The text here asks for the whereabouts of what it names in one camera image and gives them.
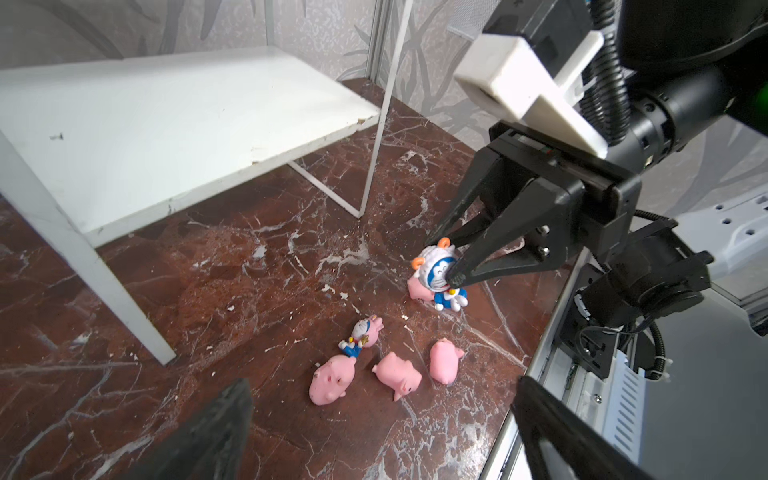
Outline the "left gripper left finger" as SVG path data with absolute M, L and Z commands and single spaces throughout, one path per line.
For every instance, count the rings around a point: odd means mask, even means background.
M 253 412 L 241 378 L 142 457 L 123 479 L 236 479 Z

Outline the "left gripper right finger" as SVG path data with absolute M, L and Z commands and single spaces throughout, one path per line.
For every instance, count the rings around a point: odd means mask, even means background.
M 521 376 L 511 405 L 534 479 L 648 479 L 539 382 Z

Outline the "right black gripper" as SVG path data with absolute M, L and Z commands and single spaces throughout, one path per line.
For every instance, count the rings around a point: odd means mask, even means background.
M 519 124 L 498 122 L 489 137 L 425 240 L 470 244 L 448 271 L 451 286 L 556 270 L 582 248 L 601 260 L 620 250 L 637 174 Z M 476 200 L 481 211 L 455 227 Z

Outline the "white hooded Doraemon figure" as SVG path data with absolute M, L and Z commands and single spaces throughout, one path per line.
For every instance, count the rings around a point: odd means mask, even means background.
M 411 277 L 418 278 L 434 293 L 432 302 L 437 311 L 459 312 L 468 305 L 467 291 L 451 286 L 447 280 L 448 271 L 457 260 L 456 246 L 447 237 L 441 238 L 436 245 L 425 247 L 411 260 Z

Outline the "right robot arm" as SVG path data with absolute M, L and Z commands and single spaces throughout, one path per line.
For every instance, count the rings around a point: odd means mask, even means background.
M 625 247 L 642 173 L 725 115 L 764 131 L 763 1 L 503 1 L 455 81 L 496 124 L 428 246 L 441 285 Z

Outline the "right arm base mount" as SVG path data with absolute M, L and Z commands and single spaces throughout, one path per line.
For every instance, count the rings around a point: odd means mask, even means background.
M 657 321 L 700 304 L 711 287 L 713 256 L 692 250 L 674 232 L 676 220 L 650 212 L 641 217 L 649 223 L 629 234 L 616 257 L 579 275 L 555 334 L 554 345 L 601 380 L 614 354 L 638 338 L 654 355 L 643 355 L 635 369 L 662 379 L 671 361 Z

